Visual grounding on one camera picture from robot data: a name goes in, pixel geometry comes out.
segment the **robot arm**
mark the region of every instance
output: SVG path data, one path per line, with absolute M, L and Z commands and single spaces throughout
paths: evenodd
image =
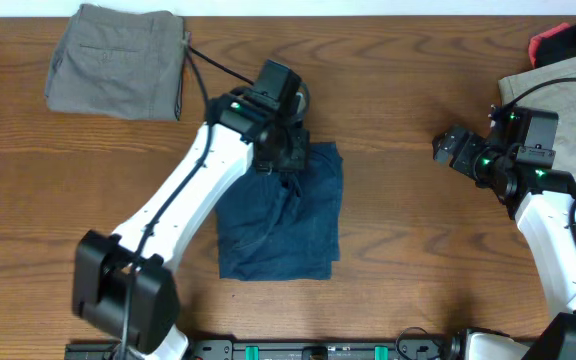
M 506 206 L 530 246 L 552 322 L 532 347 L 466 329 L 453 338 L 449 359 L 576 359 L 576 243 L 569 216 L 576 183 L 570 173 L 551 170 L 558 115 L 521 107 L 494 113 L 487 138 L 457 125 L 437 136 L 434 159 L 492 189 Z M 576 229 L 576 212 L 574 219 Z
M 527 194 L 515 216 L 535 259 L 551 319 L 576 310 L 576 248 L 568 226 L 572 202 L 569 194 Z
M 294 72 L 267 61 L 253 88 L 210 100 L 191 150 L 146 205 L 111 236 L 90 231 L 79 243 L 75 315 L 116 337 L 127 329 L 125 343 L 140 357 L 181 358 L 188 340 L 175 326 L 180 304 L 173 273 L 219 197 L 251 165 L 263 174 L 306 167 L 309 133 L 302 121 L 309 99 L 307 90 L 298 93 L 300 87 L 305 85 Z M 158 221 L 145 236 L 153 219 Z M 123 271 L 132 265 L 136 274 Z

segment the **wood grain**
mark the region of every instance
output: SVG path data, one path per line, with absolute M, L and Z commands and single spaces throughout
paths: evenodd
M 55 359 L 104 335 L 70 313 L 74 249 L 111 231 L 184 157 L 200 123 L 185 74 L 180 123 L 47 110 L 66 19 L 0 19 L 0 359 Z M 266 58 L 313 96 L 313 141 L 344 158 L 342 260 L 330 281 L 219 280 L 215 218 L 177 275 L 190 333 L 241 339 L 394 338 L 463 326 L 531 337 L 548 324 L 530 251 L 487 191 L 433 163 L 458 122 L 485 133 L 497 80 L 529 69 L 530 36 L 576 18 L 190 18 L 193 45 L 254 77 Z M 199 62 L 213 96 L 238 83 Z

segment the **denim fabric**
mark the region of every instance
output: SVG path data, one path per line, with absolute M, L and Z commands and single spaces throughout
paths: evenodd
M 311 146 L 306 170 L 260 176 L 251 168 L 216 205 L 219 275 L 239 280 L 330 279 L 340 259 L 342 159 Z

